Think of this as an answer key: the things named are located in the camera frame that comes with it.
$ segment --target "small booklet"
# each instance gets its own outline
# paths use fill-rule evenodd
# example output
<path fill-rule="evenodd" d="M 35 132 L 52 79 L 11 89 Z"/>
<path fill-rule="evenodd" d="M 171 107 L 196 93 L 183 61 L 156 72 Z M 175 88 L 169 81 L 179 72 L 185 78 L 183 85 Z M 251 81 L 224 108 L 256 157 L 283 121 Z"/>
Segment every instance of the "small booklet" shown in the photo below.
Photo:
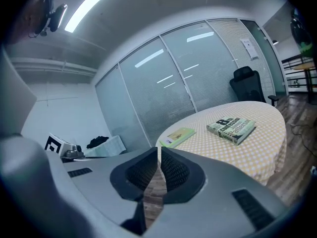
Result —
<path fill-rule="evenodd" d="M 193 129 L 180 128 L 163 140 L 160 140 L 160 143 L 165 147 L 175 147 L 194 134 L 195 131 Z"/>
<path fill-rule="evenodd" d="M 249 119 L 223 117 L 207 125 L 207 130 L 235 145 L 239 145 L 252 132 L 255 123 L 255 121 Z"/>

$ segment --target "mesh chair back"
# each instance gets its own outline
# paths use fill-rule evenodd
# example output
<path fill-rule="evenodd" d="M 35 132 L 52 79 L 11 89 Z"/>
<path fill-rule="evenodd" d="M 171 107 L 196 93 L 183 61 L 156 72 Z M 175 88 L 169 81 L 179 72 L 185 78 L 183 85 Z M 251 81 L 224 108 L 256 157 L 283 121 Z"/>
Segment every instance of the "mesh chair back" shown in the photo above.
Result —
<path fill-rule="evenodd" d="M 245 66 L 233 73 L 230 85 L 239 101 L 266 102 L 263 96 L 259 73 Z"/>

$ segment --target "checkered tablecloth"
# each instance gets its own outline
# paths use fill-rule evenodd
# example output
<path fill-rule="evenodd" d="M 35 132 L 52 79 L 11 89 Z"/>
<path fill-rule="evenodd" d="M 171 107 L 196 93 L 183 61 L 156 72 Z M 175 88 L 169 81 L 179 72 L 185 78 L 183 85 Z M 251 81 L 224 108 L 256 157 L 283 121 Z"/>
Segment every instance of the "checkered tablecloth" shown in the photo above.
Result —
<path fill-rule="evenodd" d="M 239 145 L 219 138 L 207 131 L 206 125 L 221 117 L 239 117 L 256 121 L 256 129 Z M 176 149 L 230 163 L 266 185 L 268 179 L 283 168 L 286 156 L 284 118 L 273 106 L 262 102 L 234 102 L 206 109 L 186 117 L 166 129 L 159 137 L 167 137 L 181 127 L 192 128 L 195 134 Z"/>

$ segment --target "black vent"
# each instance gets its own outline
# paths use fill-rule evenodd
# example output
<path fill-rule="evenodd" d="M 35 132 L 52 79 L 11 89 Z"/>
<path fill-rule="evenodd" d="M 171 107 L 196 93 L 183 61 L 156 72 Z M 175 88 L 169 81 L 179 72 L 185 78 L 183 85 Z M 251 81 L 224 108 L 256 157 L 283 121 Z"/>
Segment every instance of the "black vent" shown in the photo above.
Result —
<path fill-rule="evenodd" d="M 125 174 L 127 180 L 140 190 L 145 190 L 158 169 L 158 154 L 149 154 L 130 166 Z"/>
<path fill-rule="evenodd" d="M 84 169 L 77 169 L 77 170 L 69 171 L 68 174 L 71 178 L 73 178 L 73 177 L 81 176 L 81 175 L 84 175 L 84 174 L 87 174 L 90 172 L 92 172 L 91 169 L 84 168 Z"/>
<path fill-rule="evenodd" d="M 189 168 L 173 156 L 162 152 L 161 169 L 166 179 L 167 191 L 183 185 L 189 176 Z"/>
<path fill-rule="evenodd" d="M 235 191 L 232 195 L 257 230 L 265 228 L 274 220 L 265 208 L 260 205 L 260 203 L 246 189 Z"/>

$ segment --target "white box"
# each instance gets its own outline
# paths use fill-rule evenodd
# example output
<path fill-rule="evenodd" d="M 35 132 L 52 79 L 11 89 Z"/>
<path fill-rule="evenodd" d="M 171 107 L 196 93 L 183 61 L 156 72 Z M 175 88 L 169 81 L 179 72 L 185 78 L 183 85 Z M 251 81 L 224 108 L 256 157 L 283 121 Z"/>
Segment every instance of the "white box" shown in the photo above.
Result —
<path fill-rule="evenodd" d="M 58 153 L 60 156 L 63 156 L 67 150 L 72 150 L 73 144 L 68 143 L 67 141 L 59 138 L 50 133 L 49 138 L 45 145 L 45 150 Z"/>

